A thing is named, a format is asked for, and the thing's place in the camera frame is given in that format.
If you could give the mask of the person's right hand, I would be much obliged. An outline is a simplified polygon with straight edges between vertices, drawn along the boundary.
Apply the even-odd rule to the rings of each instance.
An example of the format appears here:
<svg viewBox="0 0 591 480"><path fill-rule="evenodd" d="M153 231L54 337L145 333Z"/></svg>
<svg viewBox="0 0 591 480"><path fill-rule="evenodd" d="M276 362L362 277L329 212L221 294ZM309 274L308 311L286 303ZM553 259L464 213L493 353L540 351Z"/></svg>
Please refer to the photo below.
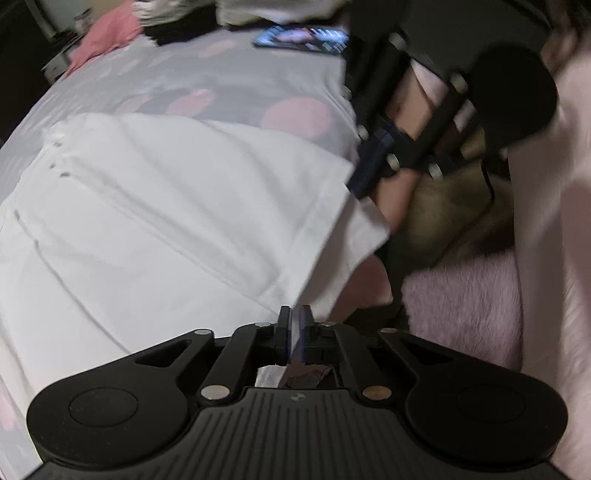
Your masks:
<svg viewBox="0 0 591 480"><path fill-rule="evenodd" d="M397 130L393 150L387 155L394 175L381 179L370 197L393 233L404 224L425 171L417 154L418 138L447 92L440 77L413 61L387 108L388 119Z"/></svg>

